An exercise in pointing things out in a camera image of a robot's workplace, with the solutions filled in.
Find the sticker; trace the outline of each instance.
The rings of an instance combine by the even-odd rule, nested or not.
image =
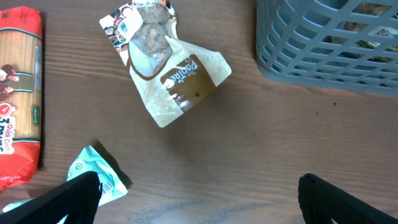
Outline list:
[[[192,54],[160,78],[164,88],[184,112],[206,98],[215,88],[199,58]]]
[[[35,48],[35,90],[42,89],[42,48]]]
[[[126,18],[118,25],[118,31],[124,37],[124,42],[129,42],[144,21],[136,8],[126,7],[123,13]]]
[[[40,108],[37,105],[32,106],[32,122],[34,126],[40,124]]]

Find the green label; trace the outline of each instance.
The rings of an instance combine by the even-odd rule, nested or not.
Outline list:
[[[37,105],[32,106],[32,121],[34,126],[40,124],[40,108]]]

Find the plastic bag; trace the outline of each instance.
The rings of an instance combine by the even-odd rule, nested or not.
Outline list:
[[[95,171],[98,174],[99,181],[103,184],[103,192],[98,206],[118,199],[127,194],[127,188],[120,181],[118,175],[111,166],[95,151],[91,146],[85,147],[77,159],[69,168],[67,181],[83,174],[87,171]],[[20,202],[11,203],[3,208],[3,212],[8,212],[17,208],[33,198]]]
[[[129,68],[145,107],[162,128],[231,74],[219,52],[178,40],[177,18],[169,1],[133,1],[99,23]]]
[[[39,11],[0,11],[0,190],[30,181],[37,170],[42,106]]]

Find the red pasta package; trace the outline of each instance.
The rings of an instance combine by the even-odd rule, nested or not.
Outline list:
[[[41,79],[39,11],[0,11],[0,190],[30,181],[37,170]]]

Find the wood grain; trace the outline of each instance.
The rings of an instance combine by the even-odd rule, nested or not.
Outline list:
[[[0,192],[1,207],[62,184],[97,139],[133,184],[95,223],[303,223],[307,172],[398,217],[398,98],[269,81],[253,1],[173,0],[178,36],[220,51],[233,74],[160,129],[98,24],[125,2],[0,0],[47,14],[43,166]]]

